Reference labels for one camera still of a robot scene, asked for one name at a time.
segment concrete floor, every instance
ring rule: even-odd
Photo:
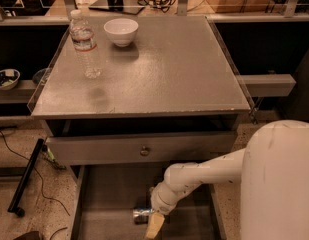
[[[252,134],[264,124],[278,120],[275,111],[259,111],[259,124],[253,125],[250,120],[242,118],[238,128],[238,137],[233,151],[244,148]],[[0,126],[17,125],[15,129],[2,130],[11,150],[30,158],[39,138],[46,138],[38,122],[31,118],[0,118]],[[26,166],[28,161],[9,150],[0,133],[0,167]],[[7,212],[17,188],[20,177],[0,178],[0,240],[15,239],[30,231],[39,231],[42,239],[64,240],[70,216],[74,210],[75,182],[67,170],[55,169],[43,154],[40,154],[35,168],[41,174],[45,197],[42,195],[42,180],[33,171],[24,190],[19,206],[25,210],[25,216],[17,217]],[[215,193],[228,240],[239,240],[240,186],[235,184],[215,185]]]

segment bowl with items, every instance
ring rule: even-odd
[[[4,69],[0,71],[0,90],[13,89],[20,78],[20,72],[16,69]]]
[[[127,18],[110,20],[104,25],[108,39],[118,47],[129,46],[135,39],[138,23]]]

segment drawer handle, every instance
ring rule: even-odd
[[[141,156],[148,156],[149,154],[150,154],[150,149],[143,146],[142,149],[141,149],[140,155]]]

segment clear water bottle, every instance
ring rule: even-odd
[[[71,11],[70,35],[84,74],[96,78],[101,74],[101,60],[93,28],[80,10]]]

